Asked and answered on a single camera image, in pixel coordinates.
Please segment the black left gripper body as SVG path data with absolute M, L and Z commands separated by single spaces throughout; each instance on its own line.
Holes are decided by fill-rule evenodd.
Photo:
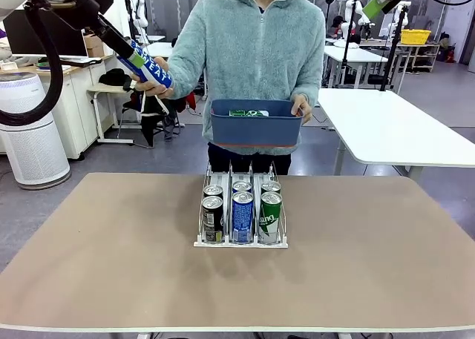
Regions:
M 103 15 L 97 16 L 96 35 L 115 53 L 131 53 L 132 46 Z

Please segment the person's right hand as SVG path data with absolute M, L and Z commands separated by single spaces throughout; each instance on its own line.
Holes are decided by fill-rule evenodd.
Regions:
M 155 63 L 158 64 L 163 70 L 171 75 L 172 84 L 169 88 L 165 85 L 162 85 L 157 82 L 147 81 L 144 82 L 136 74 L 131 74 L 130 77 L 136 82 L 135 89 L 138 91 L 145 92 L 146 96 L 157 96 L 159 99 L 178 99 L 178 92 L 175 92 L 174 89 L 178 86 L 177 80 L 175 78 L 174 72 L 170 71 L 171 67 L 171 56 L 164 58 L 162 56 L 157 56 L 154 59 Z

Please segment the person's left hand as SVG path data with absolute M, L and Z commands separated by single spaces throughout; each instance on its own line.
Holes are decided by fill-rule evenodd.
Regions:
M 302 116 L 302 124 L 306 124 L 312 118 L 312 107 L 308 98 L 304 94 L 295 94 L 292 97 L 291 114 L 293 116 Z

